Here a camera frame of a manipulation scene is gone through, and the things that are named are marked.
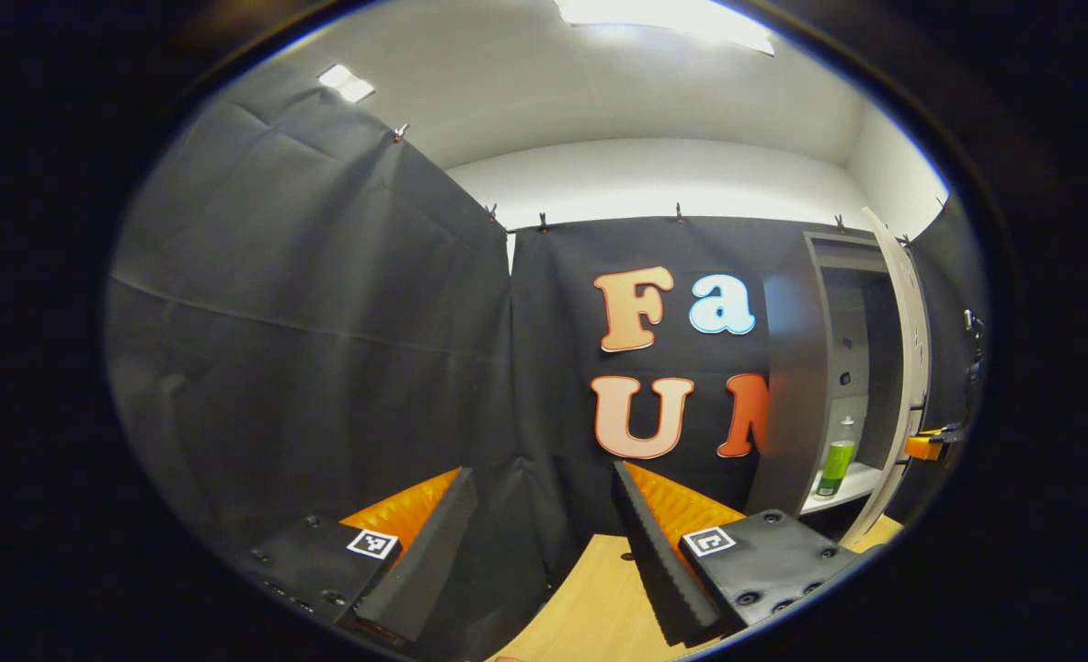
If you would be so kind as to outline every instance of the white shelf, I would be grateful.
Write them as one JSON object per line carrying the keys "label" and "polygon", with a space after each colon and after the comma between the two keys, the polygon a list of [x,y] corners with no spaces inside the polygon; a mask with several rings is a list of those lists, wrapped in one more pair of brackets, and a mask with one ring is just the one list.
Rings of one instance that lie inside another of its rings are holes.
{"label": "white shelf", "polygon": [[858,462],[851,462],[846,468],[846,477],[842,478],[838,493],[828,499],[817,498],[817,483],[821,481],[821,470],[817,469],[817,476],[813,477],[813,485],[809,487],[809,495],[805,498],[805,505],[801,506],[801,515],[807,512],[825,511],[827,507],[846,503],[848,500],[855,500],[860,495],[867,495],[875,491],[882,478],[882,470],[875,469]]}

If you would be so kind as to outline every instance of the wooden floor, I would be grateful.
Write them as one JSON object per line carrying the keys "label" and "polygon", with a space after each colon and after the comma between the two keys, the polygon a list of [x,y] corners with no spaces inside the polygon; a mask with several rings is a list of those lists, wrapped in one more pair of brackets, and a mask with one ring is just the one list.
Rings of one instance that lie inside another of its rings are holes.
{"label": "wooden floor", "polygon": [[867,549],[875,547],[876,544],[886,543],[886,541],[891,541],[891,538],[895,537],[895,534],[900,532],[904,528],[904,525],[897,523],[894,519],[889,518],[886,515],[880,515],[875,524],[866,531],[862,538],[852,544],[846,545],[846,549],[854,553],[866,552]]}
{"label": "wooden floor", "polygon": [[[901,525],[880,516],[851,552],[891,540]],[[702,646],[667,646],[627,538],[593,536],[576,568],[519,636],[490,662],[666,662]]]}

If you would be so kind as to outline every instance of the orange object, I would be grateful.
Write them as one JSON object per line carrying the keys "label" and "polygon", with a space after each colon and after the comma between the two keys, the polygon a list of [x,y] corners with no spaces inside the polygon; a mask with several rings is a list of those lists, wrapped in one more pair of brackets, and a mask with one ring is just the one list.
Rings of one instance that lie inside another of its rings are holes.
{"label": "orange object", "polygon": [[930,437],[907,437],[904,452],[915,459],[939,459],[942,443],[931,443]]}
{"label": "orange object", "polygon": [[396,565],[413,545],[421,528],[425,526],[437,504],[442,503],[446,490],[459,474],[460,466],[458,469],[446,470],[440,476],[430,478],[429,481],[418,482],[411,488],[394,493],[391,498],[364,507],[363,511],[346,516],[339,524],[400,538],[400,556],[393,563]]}
{"label": "orange object", "polygon": [[657,432],[648,440],[629,433],[629,406],[641,381],[632,377],[598,377],[592,381],[597,393],[597,443],[618,457],[650,459],[672,452],[682,433],[682,409],[687,395],[693,393],[694,381],[678,377],[655,380],[651,387],[657,393]]}
{"label": "orange object", "polygon": [[665,267],[636,269],[620,273],[606,273],[593,281],[594,287],[605,294],[605,317],[608,333],[602,339],[606,352],[640,351],[654,344],[654,332],[641,327],[641,316],[650,323],[663,320],[663,296],[675,287],[675,277]]}
{"label": "orange object", "polygon": [[757,441],[757,450],[764,452],[768,430],[768,384],[761,375],[737,375],[728,380],[728,390],[733,394],[732,427],[728,440],[716,450],[719,457],[744,457],[752,452],[749,432]]}
{"label": "orange object", "polygon": [[645,505],[650,506],[650,512],[657,519],[657,527],[666,536],[666,541],[679,554],[679,561],[687,566],[691,576],[694,571],[690,563],[683,559],[679,549],[679,540],[687,534],[702,531],[712,527],[722,527],[725,524],[738,523],[744,519],[742,512],[732,511],[731,507],[705,498],[702,493],[682,487],[678,482],[671,481],[654,474],[653,470],[645,470],[635,464],[625,462],[625,468],[629,470],[629,476],[641,491],[645,499]]}

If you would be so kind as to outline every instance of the black fabric backdrop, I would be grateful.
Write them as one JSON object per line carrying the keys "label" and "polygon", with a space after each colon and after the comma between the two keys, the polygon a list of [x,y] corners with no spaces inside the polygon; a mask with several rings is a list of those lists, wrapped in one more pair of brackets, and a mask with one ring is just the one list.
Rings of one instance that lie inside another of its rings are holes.
{"label": "black fabric backdrop", "polygon": [[[682,377],[694,381],[688,394],[682,432],[672,452],[634,461],[708,498],[742,511],[758,464],[749,456],[724,458],[716,450],[728,439],[733,395],[729,377],[753,372],[768,377],[768,323],[763,279],[804,231],[837,233],[820,223],[746,218],[615,219],[564,223],[547,233],[521,230],[515,242],[511,278],[515,356],[515,430],[530,448],[547,449],[565,495],[565,536],[548,539],[549,559],[568,566],[573,550],[593,534],[621,535],[610,502],[610,465],[619,459],[594,434],[595,377],[619,375],[641,381],[633,397],[629,430],[650,437],[657,430],[654,380]],[[869,235],[856,232],[860,237]],[[644,322],[653,345],[634,352],[599,348],[606,334],[605,298],[593,285],[598,275],[665,267],[675,287],[662,293],[663,320]],[[726,273],[749,290],[757,327],[749,334],[703,334],[691,326],[698,278]]]}
{"label": "black fabric backdrop", "polygon": [[[927,309],[931,356],[940,357],[931,361],[923,430],[960,422],[965,416],[965,371],[972,365],[973,352],[964,330],[964,309],[973,310],[985,322],[986,360],[982,364],[989,363],[990,330],[994,319],[977,255],[981,255],[977,237],[956,197],[949,199],[940,216],[913,242],[915,273]],[[886,515],[897,523],[914,523],[920,507],[943,487],[967,443],[977,442],[953,444],[935,462],[910,462],[900,489],[886,507]]]}
{"label": "black fabric backdrop", "polygon": [[515,443],[506,234],[390,127],[267,64],[137,194],[106,336],[146,470],[220,553],[459,465],[479,511],[421,643],[508,641],[544,599]]}

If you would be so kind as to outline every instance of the white wall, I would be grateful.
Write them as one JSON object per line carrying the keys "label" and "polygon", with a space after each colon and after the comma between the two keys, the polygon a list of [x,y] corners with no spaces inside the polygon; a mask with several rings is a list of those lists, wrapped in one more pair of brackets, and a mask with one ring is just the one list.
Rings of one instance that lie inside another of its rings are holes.
{"label": "white wall", "polygon": [[850,172],[895,237],[915,238],[940,212],[949,188],[926,156],[875,103],[864,103],[863,132]]}
{"label": "white wall", "polygon": [[[729,216],[868,230],[867,197],[832,163],[708,139],[594,139],[516,151],[447,173],[509,229],[598,218]],[[515,250],[514,235],[508,243]]]}

